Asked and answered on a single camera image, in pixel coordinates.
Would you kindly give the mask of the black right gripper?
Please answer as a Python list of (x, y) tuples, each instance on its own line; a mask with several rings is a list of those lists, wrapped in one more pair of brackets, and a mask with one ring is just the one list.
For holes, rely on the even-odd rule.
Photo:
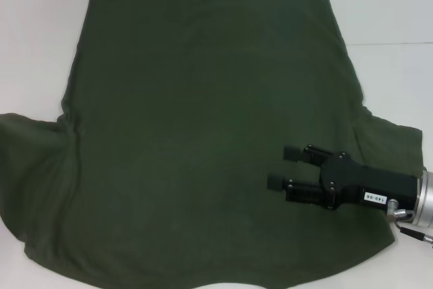
[(342, 204), (386, 210), (387, 203), (394, 199), (403, 209), (415, 208), (418, 178), (412, 175), (365, 166), (349, 156), (334, 154), (314, 145), (303, 148), (285, 146), (283, 159), (321, 167), (321, 185), (268, 174), (267, 189), (284, 191), (288, 202), (326, 206), (332, 210)]

